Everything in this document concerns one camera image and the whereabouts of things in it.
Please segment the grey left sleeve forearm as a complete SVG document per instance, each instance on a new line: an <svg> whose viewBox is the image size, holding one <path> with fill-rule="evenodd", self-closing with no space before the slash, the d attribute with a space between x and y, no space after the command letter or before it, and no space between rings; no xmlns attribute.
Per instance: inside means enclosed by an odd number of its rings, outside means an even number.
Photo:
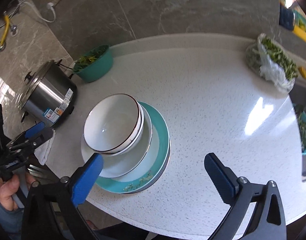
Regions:
<svg viewBox="0 0 306 240"><path fill-rule="evenodd" d="M6 210L0 203L0 225L10 239L21 239L22 216L24 209Z"/></svg>

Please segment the left hand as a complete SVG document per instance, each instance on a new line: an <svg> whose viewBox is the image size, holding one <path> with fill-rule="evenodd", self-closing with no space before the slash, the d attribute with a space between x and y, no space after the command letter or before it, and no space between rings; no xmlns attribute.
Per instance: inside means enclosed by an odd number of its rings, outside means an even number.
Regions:
<svg viewBox="0 0 306 240"><path fill-rule="evenodd" d="M17 174L14 174L8 181L3 181L0 178L0 204L7 211L14 211L18 209L18 205L13 200L13 195L20 187L20 179Z"/></svg>

